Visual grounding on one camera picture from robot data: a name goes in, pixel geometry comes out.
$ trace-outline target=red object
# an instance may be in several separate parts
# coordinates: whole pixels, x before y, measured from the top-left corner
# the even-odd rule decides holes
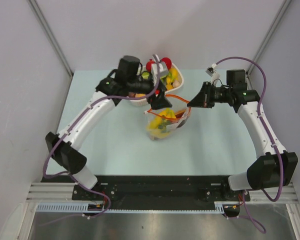
[[[170,68],[172,66],[172,61],[170,60],[170,58],[164,57],[161,59],[161,61],[164,62],[166,67],[168,68],[168,70],[170,70]]]
[[[151,73],[151,65],[152,65],[152,64],[155,64],[155,63],[156,63],[155,61],[153,61],[152,59],[150,59],[150,60],[146,63],[145,69],[146,69],[148,72]]]

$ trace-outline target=clear plastic bag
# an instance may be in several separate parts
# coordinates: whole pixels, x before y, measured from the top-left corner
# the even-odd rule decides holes
[[[191,107],[187,107],[189,101],[173,94],[167,94],[166,97],[172,103],[171,108],[144,112],[147,117],[146,132],[152,140],[168,137],[182,127],[191,115]]]

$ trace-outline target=white basket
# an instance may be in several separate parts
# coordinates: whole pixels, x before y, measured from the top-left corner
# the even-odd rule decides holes
[[[172,67],[171,68],[174,68],[174,69],[177,70],[177,72],[178,72],[177,79],[180,82],[180,86],[178,86],[178,87],[176,87],[174,89],[171,89],[169,91],[166,91],[165,94],[176,94],[176,93],[178,93],[180,91],[180,89],[183,87],[184,82],[185,82],[184,76],[182,76],[182,74],[181,74],[180,70],[177,68],[177,66],[172,63]],[[136,107],[142,107],[142,106],[145,106],[145,105],[149,104],[147,102],[146,98],[140,99],[140,100],[130,100],[130,103],[133,106],[136,106]]]

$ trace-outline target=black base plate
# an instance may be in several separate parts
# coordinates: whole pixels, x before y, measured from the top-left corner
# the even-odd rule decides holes
[[[232,191],[229,176],[97,176],[93,190],[111,199],[111,209],[118,210],[214,210],[214,202],[237,202],[240,191]],[[67,176],[54,182],[71,182]],[[102,201],[102,196],[73,188],[72,200]]]

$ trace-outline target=metal floor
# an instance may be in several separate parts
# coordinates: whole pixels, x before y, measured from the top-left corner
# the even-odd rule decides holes
[[[248,205],[267,234],[245,219],[221,214],[108,213],[95,219],[75,216],[40,224],[68,213],[37,212],[29,240],[295,240],[285,204]]]

